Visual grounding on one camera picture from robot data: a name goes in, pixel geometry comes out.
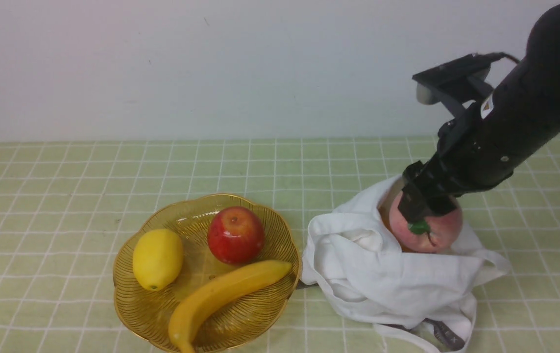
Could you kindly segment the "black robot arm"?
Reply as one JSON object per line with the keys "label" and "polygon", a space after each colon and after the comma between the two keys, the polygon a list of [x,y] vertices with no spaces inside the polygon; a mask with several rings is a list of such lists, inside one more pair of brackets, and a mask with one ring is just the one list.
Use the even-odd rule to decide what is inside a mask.
{"label": "black robot arm", "polygon": [[408,224],[454,211],[454,198],[491,190],[560,134],[560,4],[529,34],[526,54],[497,87],[485,78],[504,52],[468,54],[413,76],[417,99],[453,119],[428,162],[403,172],[398,210]]}

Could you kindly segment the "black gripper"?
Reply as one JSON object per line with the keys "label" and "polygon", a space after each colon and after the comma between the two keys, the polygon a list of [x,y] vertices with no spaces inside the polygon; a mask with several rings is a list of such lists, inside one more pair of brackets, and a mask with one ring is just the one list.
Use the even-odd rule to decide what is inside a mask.
{"label": "black gripper", "polygon": [[481,105],[472,103],[439,129],[432,158],[404,169],[397,208],[410,227],[448,215],[454,198],[491,190],[512,176],[515,158],[493,143],[484,123]]}

